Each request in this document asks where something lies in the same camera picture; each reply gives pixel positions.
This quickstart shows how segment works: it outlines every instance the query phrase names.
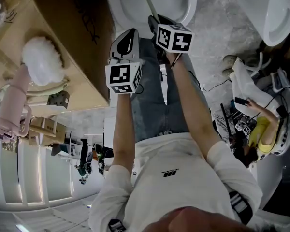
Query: jeans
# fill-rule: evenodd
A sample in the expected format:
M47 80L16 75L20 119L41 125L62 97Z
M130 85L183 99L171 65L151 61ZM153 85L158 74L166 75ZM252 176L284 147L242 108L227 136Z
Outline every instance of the jeans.
M140 39L140 58L145 61L142 66L143 75L140 81L144 89L139 85L136 93L141 94L134 93L131 98L136 143L144 139L157 137L165 131L171 131L172 133L189 132L170 65L166 66L167 105L164 102L160 66L150 39ZM183 54L181 59L187 70L195 76L189 56ZM198 80L191 73L190 77L194 88L204 104L208 106L205 96L200 90Z

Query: black and white marker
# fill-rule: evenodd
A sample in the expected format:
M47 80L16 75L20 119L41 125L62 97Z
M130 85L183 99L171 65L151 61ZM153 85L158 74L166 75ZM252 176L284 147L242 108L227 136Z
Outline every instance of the black and white marker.
M156 44L173 53L189 53L194 33L182 25L158 25Z
M110 63L105 66L107 87L116 94L135 93L142 77L139 33L130 29L113 42Z

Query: green stem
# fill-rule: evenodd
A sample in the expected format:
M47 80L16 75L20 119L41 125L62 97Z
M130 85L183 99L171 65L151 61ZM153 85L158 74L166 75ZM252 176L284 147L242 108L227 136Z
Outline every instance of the green stem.
M153 14L153 17L158 21L158 23L160 24L160 20L159 20L159 17L158 17L158 14L157 14L157 11L153 5L153 3L151 2L151 0L146 0L147 3L148 3L148 6L151 10L151 13Z

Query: strap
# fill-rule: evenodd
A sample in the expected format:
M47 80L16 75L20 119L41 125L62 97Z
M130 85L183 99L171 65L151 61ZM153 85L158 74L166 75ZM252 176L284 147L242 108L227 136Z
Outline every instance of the strap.
M123 226L122 222L118 219L111 219L108 223L108 228L111 232L124 232L126 230L125 226Z
M248 201L237 191L229 193L232 209L237 213L243 224L248 224L253 216L252 209Z
M173 61L173 63L171 64L171 69L173 69L174 65L176 64L176 62L178 61L178 59L180 58L180 56L182 56L183 54L180 53L176 56L175 60Z

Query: white t-shirt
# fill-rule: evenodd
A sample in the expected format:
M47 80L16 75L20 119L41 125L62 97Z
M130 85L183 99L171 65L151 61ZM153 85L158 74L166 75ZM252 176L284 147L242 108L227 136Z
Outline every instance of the white t-shirt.
M190 133L150 138L135 145L134 163L138 173L134 188L126 168L110 168L91 206L89 225L94 232L109 231L114 218L127 231L141 232L185 206L238 219L225 185L246 198L253 212L260 205L262 192L256 180L223 141L210 149L205 161Z

